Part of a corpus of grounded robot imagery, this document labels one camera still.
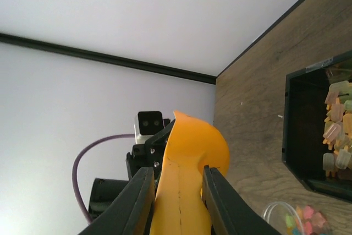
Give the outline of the clear plastic cup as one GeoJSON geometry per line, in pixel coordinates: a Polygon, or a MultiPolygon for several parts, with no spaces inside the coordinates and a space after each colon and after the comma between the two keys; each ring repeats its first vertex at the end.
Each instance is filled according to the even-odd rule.
{"type": "Polygon", "coordinates": [[[275,201],[263,210],[262,218],[281,234],[333,234],[326,216],[311,205],[275,201]]]}

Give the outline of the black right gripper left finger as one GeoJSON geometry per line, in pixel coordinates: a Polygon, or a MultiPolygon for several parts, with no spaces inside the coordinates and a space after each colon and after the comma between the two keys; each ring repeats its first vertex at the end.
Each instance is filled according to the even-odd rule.
{"type": "Polygon", "coordinates": [[[112,204],[81,234],[149,234],[155,203],[151,167],[140,168],[112,204]]]}

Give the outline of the orange plastic scoop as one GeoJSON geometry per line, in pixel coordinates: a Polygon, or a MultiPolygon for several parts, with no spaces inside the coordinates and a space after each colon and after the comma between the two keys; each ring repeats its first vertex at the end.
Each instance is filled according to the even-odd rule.
{"type": "Polygon", "coordinates": [[[150,234],[211,234],[211,217],[201,197],[203,170],[215,167],[225,175],[228,145],[213,125],[180,111],[174,111],[174,116],[150,234]]]}

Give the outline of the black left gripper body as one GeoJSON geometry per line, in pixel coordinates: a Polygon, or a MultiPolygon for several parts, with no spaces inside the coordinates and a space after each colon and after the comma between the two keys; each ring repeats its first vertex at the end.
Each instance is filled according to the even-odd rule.
{"type": "Polygon", "coordinates": [[[152,167],[154,171],[155,185],[160,180],[163,156],[168,138],[174,126],[175,119],[165,119],[169,121],[165,128],[147,139],[143,144],[135,144],[131,152],[126,155],[126,167],[128,178],[131,180],[142,167],[152,167]]]}

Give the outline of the black bin with popsicle candies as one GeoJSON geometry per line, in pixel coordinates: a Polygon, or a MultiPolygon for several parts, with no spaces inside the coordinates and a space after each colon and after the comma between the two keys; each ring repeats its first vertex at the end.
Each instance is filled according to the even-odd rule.
{"type": "Polygon", "coordinates": [[[309,191],[351,202],[351,181],[326,177],[324,103],[332,83],[351,80],[351,51],[286,76],[282,161],[309,191]]]}

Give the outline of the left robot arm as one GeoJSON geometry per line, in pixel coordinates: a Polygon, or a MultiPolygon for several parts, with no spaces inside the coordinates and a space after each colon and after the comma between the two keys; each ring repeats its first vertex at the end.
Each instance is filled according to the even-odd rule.
{"type": "MultiPolygon", "coordinates": [[[[155,186],[158,186],[166,143],[175,122],[170,119],[164,121],[166,126],[163,129],[143,144],[133,145],[131,152],[127,153],[125,161],[129,180],[134,177],[140,168],[152,167],[155,186]]],[[[96,219],[103,213],[128,183],[129,181],[126,180],[96,178],[92,185],[89,201],[89,214],[92,219],[96,219]]]]}

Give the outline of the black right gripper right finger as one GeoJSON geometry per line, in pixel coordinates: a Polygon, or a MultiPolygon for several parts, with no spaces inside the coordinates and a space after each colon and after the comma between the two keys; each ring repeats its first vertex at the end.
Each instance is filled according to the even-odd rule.
{"type": "Polygon", "coordinates": [[[279,234],[251,209],[215,167],[203,169],[202,200],[210,214],[212,234],[279,234]]]}

